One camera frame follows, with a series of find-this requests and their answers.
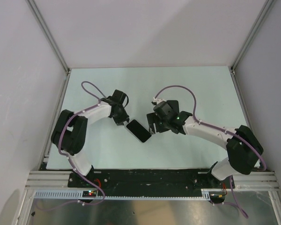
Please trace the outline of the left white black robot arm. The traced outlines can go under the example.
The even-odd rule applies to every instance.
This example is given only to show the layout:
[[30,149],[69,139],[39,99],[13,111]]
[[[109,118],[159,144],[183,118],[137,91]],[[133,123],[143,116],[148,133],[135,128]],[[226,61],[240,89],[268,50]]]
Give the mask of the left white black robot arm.
[[86,159],[82,150],[86,140],[88,125],[104,118],[112,118],[116,125],[122,126],[129,121],[123,105],[124,100],[102,98],[98,104],[78,112],[61,111],[51,135],[61,155],[66,156],[73,170],[79,174],[78,181],[84,187],[94,183],[94,175],[90,173],[92,164]]

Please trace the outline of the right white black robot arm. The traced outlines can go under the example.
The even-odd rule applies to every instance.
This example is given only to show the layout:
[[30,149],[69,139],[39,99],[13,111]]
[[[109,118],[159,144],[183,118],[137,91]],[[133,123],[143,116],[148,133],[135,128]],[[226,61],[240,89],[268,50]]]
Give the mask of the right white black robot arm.
[[239,128],[221,128],[197,120],[189,112],[171,112],[169,115],[147,114],[149,131],[152,134],[172,131],[175,134],[191,135],[212,142],[227,151],[228,156],[216,162],[207,176],[208,185],[218,188],[224,179],[241,173],[249,175],[256,163],[266,169],[262,158],[263,148],[252,131],[241,125]]

